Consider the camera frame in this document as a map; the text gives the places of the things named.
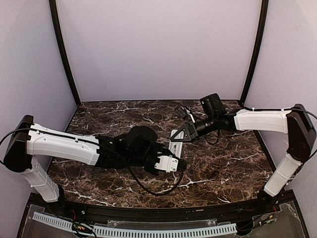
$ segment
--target brown marble surface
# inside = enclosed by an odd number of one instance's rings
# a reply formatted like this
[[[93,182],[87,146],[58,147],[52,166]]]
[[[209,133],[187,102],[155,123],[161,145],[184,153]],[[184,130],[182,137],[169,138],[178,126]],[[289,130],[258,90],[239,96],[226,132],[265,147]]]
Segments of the brown marble surface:
[[[227,109],[238,107],[224,101]],[[187,105],[204,117],[199,101],[126,101],[83,103],[67,132],[80,135],[117,136],[136,125],[151,127],[158,141],[168,146],[172,129],[184,121],[174,109]],[[209,140],[216,139],[216,132]],[[255,198],[272,174],[266,156],[252,131],[222,132],[220,142],[210,146],[200,140],[184,144],[182,158],[188,163],[184,179],[171,194],[155,197],[143,191],[127,169],[101,169],[76,161],[55,158],[51,178],[65,190],[67,200],[137,208],[180,208],[216,205]],[[179,173],[153,176],[132,168],[140,181],[155,192],[169,189]]]

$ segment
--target lavender wall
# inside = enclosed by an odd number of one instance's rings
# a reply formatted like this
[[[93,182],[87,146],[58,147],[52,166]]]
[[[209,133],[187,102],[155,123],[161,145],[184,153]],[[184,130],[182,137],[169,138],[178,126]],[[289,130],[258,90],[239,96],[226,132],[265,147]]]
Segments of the lavender wall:
[[[0,1],[0,137],[25,114],[64,130],[75,103],[62,67],[48,0]],[[0,148],[3,159],[7,142]],[[41,158],[47,168],[49,158]],[[31,188],[0,166],[0,237],[16,237]]]
[[[82,101],[240,98],[261,0],[58,0]]]
[[[317,4],[314,0],[269,2],[261,52],[247,106],[264,108],[303,104],[317,114]],[[263,132],[278,164],[287,136]],[[294,189],[310,236],[317,237],[317,156],[309,160],[290,187]]]

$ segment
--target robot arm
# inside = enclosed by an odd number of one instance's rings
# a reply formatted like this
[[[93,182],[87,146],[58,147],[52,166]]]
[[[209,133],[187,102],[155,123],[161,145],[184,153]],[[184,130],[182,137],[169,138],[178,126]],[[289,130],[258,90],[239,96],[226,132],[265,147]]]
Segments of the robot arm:
[[[316,130],[302,110],[303,105],[296,104],[287,110],[252,110],[239,109],[227,112],[217,94],[202,98],[201,104],[208,116],[206,119],[191,120],[184,124],[172,137],[174,142],[192,142],[214,130],[266,130],[288,134],[289,148],[281,163],[277,166],[269,181],[258,194],[260,207],[264,210],[277,199],[289,180],[310,159],[316,140]],[[185,110],[178,109],[184,118]],[[184,132],[183,139],[176,139],[178,133]]]
[[[117,137],[81,136],[45,128],[33,123],[33,117],[26,115],[17,129],[25,130],[12,135],[3,163],[11,171],[20,173],[49,203],[63,200],[63,190],[50,179],[34,157],[36,155],[108,169],[140,166],[154,175],[159,171],[186,169],[184,163],[156,142],[156,133],[145,126],[136,126]]]

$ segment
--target black vertical pole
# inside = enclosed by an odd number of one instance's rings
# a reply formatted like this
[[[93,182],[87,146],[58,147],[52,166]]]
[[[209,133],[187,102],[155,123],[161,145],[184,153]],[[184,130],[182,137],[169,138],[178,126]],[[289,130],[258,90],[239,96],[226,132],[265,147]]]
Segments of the black vertical pole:
[[[258,60],[261,42],[262,42],[262,37],[263,37],[263,32],[264,32],[267,7],[268,7],[268,0],[262,0],[261,13],[260,13],[256,41],[254,43],[254,48],[253,48],[253,53],[252,53],[251,62],[250,62],[250,66],[249,66],[248,75],[247,75],[246,82],[244,84],[244,88],[243,88],[242,95],[240,98],[241,105],[243,105],[247,99],[248,92],[249,92],[250,85],[251,85],[252,78],[253,78],[253,74],[254,74],[254,70],[255,70],[256,65],[257,65],[257,60]]]
[[[65,49],[65,45],[64,45],[64,41],[63,41],[63,36],[61,34],[57,6],[56,6],[56,0],[49,0],[49,2],[50,2],[51,15],[52,15],[54,31],[55,31],[55,35],[56,35],[56,40],[57,40],[57,44],[58,44],[58,48],[59,48],[61,61],[62,61],[63,66],[64,66],[64,70],[66,73],[66,77],[68,80],[68,84],[69,84],[71,93],[73,94],[73,98],[75,100],[76,105],[79,106],[81,104],[81,101],[80,101],[80,98],[78,95],[78,91],[77,91],[77,88],[75,85],[73,75],[72,75],[71,70],[70,70],[70,66],[69,66],[69,62],[68,62],[68,58],[67,58],[67,53],[66,53],[66,49]]]

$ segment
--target black metal frame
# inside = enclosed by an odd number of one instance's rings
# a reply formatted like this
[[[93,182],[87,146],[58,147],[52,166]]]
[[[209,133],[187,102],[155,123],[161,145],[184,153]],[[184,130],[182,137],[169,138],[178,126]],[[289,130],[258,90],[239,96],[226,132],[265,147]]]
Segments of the black metal frame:
[[[57,40],[57,44],[59,48],[60,58],[64,66],[64,70],[66,73],[66,77],[68,80],[71,93],[73,94],[73,98],[75,100],[76,105],[79,106],[81,104],[81,101],[80,101],[79,94],[75,85],[74,77],[71,73],[71,69],[70,69],[70,65],[69,65],[69,61],[68,61],[68,57],[67,57],[67,53],[65,49],[65,44],[64,44],[62,33],[61,33],[56,0],[49,0],[49,2],[50,2],[52,21],[53,21],[55,36],[56,36],[56,40]]]
[[[199,221],[208,219],[217,219],[217,222],[231,222],[237,224],[244,224],[252,221],[252,217],[257,215],[254,212],[238,213],[237,209],[242,206],[252,206],[255,203],[255,199],[215,205],[206,207],[194,207],[194,208],[160,208],[160,209],[140,209],[140,208],[119,208],[119,207],[106,207],[97,205],[81,204],[76,202],[67,202],[71,206],[77,206],[85,211],[85,214],[77,217],[78,221],[84,221],[85,223],[103,223],[106,224],[108,220],[115,221],[137,221],[137,222],[184,222],[184,221]],[[280,203],[283,204],[289,201],[293,201],[301,221],[305,236],[308,238],[308,231],[303,219],[303,215],[299,208],[293,190],[283,192]],[[46,208],[46,203],[40,195],[31,193],[30,198],[25,207],[23,217],[20,223],[18,238],[21,237],[25,221],[30,205],[34,204]],[[273,209],[266,211],[267,213],[273,212]]]
[[[262,42],[262,37],[264,33],[264,27],[265,27],[265,21],[266,21],[266,14],[267,14],[267,7],[268,7],[268,0],[262,0],[262,6],[261,6],[261,12],[260,12],[260,19],[259,19],[259,25],[258,25],[258,31],[257,31],[257,36],[256,36],[256,41],[254,43],[254,48],[253,48],[253,53],[251,57],[251,62],[249,66],[249,71],[247,74],[246,82],[243,87],[242,95],[240,98],[240,103],[244,104],[248,92],[251,86],[254,70],[257,65],[258,61],[258,56],[260,52],[260,47],[261,47],[261,42]]]
[[[64,40],[62,37],[61,33],[61,27],[60,27],[60,22],[59,22],[59,17],[58,17],[58,11],[57,11],[57,6],[56,6],[56,0],[49,0],[50,2],[50,8],[51,8],[51,15],[52,15],[52,21],[54,25],[54,30],[55,30],[55,35],[56,35],[56,40],[59,48],[59,53],[60,57],[64,66],[64,70],[67,76],[68,84],[71,89],[73,98],[75,100],[75,103],[77,106],[81,104],[78,90],[75,85],[74,77],[72,75],[71,69],[70,69],[70,64],[69,60],[67,57],[66,49],[65,49],[65,44]],[[262,42],[262,37],[264,33],[264,26],[265,26],[265,20],[266,20],[266,14],[267,14],[267,7],[268,7],[268,0],[262,0],[262,6],[261,6],[261,12],[260,12],[260,19],[259,19],[259,25],[258,25],[258,30],[257,30],[257,36],[254,44],[254,49],[250,61],[250,66],[249,66],[249,71],[247,74],[247,78],[244,84],[244,88],[242,91],[242,95],[240,98],[240,103],[244,104],[250,89],[250,85],[252,82],[253,74],[255,71],[255,67],[257,64],[259,52],[260,52],[260,47],[261,47],[261,42]]]

